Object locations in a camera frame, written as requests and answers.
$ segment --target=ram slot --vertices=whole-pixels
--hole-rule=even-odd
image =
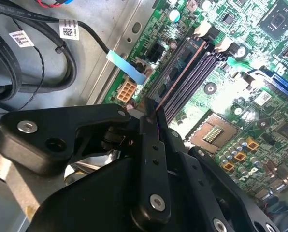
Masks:
[[[206,78],[212,73],[216,66],[225,61],[226,57],[214,52],[212,54],[205,54],[195,69],[183,82],[179,88],[174,91],[174,94],[169,98],[164,105],[167,120],[170,122],[177,115],[177,113],[187,104],[189,99],[203,84]]]
[[[174,67],[174,64],[177,62],[177,60],[180,58],[180,55],[184,52],[185,48],[188,45],[189,38],[185,38],[181,45],[176,49],[173,56],[171,57],[170,61],[167,63],[165,68],[163,69],[162,73],[159,75],[158,80],[155,81],[150,88],[147,96],[152,98],[154,93],[158,91],[158,89],[162,86],[163,80],[169,76],[169,73]]]

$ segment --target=white sticker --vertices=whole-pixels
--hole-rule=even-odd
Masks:
[[[262,91],[262,93],[254,100],[259,106],[263,106],[272,96],[268,94],[266,91]]]
[[[76,20],[59,20],[59,33],[62,39],[80,40],[78,23]]]
[[[19,47],[34,47],[33,42],[23,30],[12,32],[9,35]]]

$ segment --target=metal screw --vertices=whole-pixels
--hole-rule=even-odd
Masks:
[[[227,232],[227,228],[221,220],[214,218],[213,224],[218,232]]]
[[[159,195],[153,194],[150,196],[149,200],[152,207],[157,211],[162,212],[165,209],[165,202]]]
[[[121,110],[119,110],[118,113],[119,113],[120,115],[122,115],[122,116],[126,116],[125,112],[123,112],[123,111],[121,111]]]
[[[205,156],[204,152],[202,152],[201,150],[198,150],[198,153],[199,153],[201,156]]]
[[[276,232],[270,224],[266,224],[266,228],[268,228],[270,232]]]
[[[176,138],[178,138],[178,133],[176,131],[172,131],[172,135],[174,135]]]
[[[19,131],[26,134],[31,134],[38,130],[37,124],[31,121],[21,121],[18,123],[17,128]]]

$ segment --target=green circuit board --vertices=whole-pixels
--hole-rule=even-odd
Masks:
[[[204,1],[197,2],[195,11],[190,10],[190,0],[160,0],[144,28],[139,40],[130,53],[127,61],[136,63],[139,60],[151,68],[144,85],[138,85],[132,98],[137,107],[147,95],[151,86],[172,59],[175,50],[169,41],[180,44],[184,38],[203,21],[219,30],[218,36],[211,41],[218,45],[225,37],[230,38],[240,47],[244,47],[242,58],[229,57],[225,63],[218,65],[185,107],[170,123],[170,127],[178,131],[190,145],[192,136],[202,129],[209,117],[214,115],[226,124],[235,128],[235,133],[225,144],[209,151],[222,167],[219,157],[230,146],[243,138],[250,139],[257,145],[256,149],[244,148],[246,157],[233,164],[229,175],[237,178],[238,185],[250,195],[256,195],[262,189],[268,189],[279,179],[276,173],[268,174],[265,167],[255,166],[251,158],[256,157],[262,164],[273,161],[276,166],[284,163],[288,166],[288,96],[265,82],[258,83],[252,89],[246,89],[245,83],[235,76],[243,77],[247,72],[265,67],[288,81],[288,0],[210,0],[210,7],[202,9]],[[180,12],[178,22],[169,20],[169,12],[176,9]],[[157,62],[147,59],[147,52],[156,41],[164,51]],[[117,98],[118,93],[128,76],[120,72],[108,91],[104,103],[118,103],[126,106]],[[213,94],[207,94],[205,88],[209,83],[216,85]],[[239,171],[245,167],[249,172],[243,176]]]

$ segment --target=chip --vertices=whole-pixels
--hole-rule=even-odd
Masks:
[[[277,128],[276,132],[282,137],[288,139],[288,122],[282,122]]]
[[[223,18],[223,22],[231,25],[234,21],[234,17],[231,14],[226,14],[225,17]]]
[[[274,40],[280,39],[288,30],[288,5],[283,0],[275,3],[260,21],[259,27]]]

